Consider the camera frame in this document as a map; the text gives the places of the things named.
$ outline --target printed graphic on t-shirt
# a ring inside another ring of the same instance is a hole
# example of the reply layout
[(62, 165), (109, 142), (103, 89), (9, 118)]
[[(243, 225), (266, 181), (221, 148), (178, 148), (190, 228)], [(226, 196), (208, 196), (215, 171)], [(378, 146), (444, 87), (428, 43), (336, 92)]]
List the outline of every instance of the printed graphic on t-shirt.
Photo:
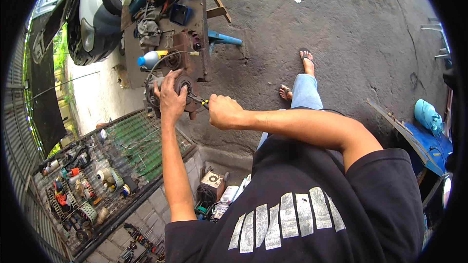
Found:
[(281, 238), (312, 235), (314, 226), (316, 229), (332, 228), (332, 219), (335, 232), (346, 229), (331, 197), (320, 187), (310, 189), (307, 194), (289, 192), (281, 196), (278, 204), (270, 208), (267, 204), (263, 204), (250, 213), (241, 215), (227, 249), (238, 248), (239, 253), (251, 253), (254, 248), (259, 248), (263, 241), (266, 250), (280, 248)]

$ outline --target jeans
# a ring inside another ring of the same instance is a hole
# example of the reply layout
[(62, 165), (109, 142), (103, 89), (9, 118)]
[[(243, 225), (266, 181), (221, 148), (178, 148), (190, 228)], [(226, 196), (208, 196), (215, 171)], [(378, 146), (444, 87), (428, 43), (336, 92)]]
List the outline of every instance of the jeans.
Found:
[[(323, 109), (322, 100), (317, 91), (317, 79), (310, 74), (299, 74), (294, 81), (291, 109), (297, 107), (306, 107), (314, 110)], [(268, 133), (263, 132), (257, 150), (262, 146), (267, 137)]]

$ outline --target corrugated metal wall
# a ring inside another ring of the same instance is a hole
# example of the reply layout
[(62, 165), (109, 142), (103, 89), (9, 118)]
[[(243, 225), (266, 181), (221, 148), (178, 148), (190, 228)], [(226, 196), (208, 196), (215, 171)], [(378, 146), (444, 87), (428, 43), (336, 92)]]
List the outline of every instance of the corrugated metal wall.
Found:
[(31, 169), (38, 165), (40, 156), (29, 129), (24, 103), (23, 56), (26, 32), (27, 28), (24, 26), (7, 76), (3, 128), (5, 154), (19, 205), (36, 232), (36, 239), (53, 262), (66, 263), (69, 260), (64, 245), (57, 237), (43, 206), (35, 197), (35, 189), (29, 174)]

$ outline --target pliers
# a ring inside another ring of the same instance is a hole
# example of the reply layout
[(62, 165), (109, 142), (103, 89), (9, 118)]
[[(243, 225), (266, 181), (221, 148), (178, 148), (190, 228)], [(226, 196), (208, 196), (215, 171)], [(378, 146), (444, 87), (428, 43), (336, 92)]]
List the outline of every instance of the pliers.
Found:
[(208, 109), (208, 100), (203, 101), (202, 98), (199, 98), (199, 97), (197, 97), (195, 95), (191, 96), (190, 94), (187, 95), (187, 96), (191, 97), (195, 102), (202, 104), (203, 107), (205, 107), (207, 110), (209, 110)]

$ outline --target black t-shirt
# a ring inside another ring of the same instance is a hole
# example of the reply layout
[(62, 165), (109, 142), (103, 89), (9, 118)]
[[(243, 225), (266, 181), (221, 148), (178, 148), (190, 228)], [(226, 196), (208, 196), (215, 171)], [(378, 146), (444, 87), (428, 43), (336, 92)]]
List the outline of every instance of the black t-shirt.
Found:
[(344, 174), (330, 151), (278, 135), (218, 223), (166, 225), (166, 262), (412, 262), (421, 196), (402, 149), (372, 152)]

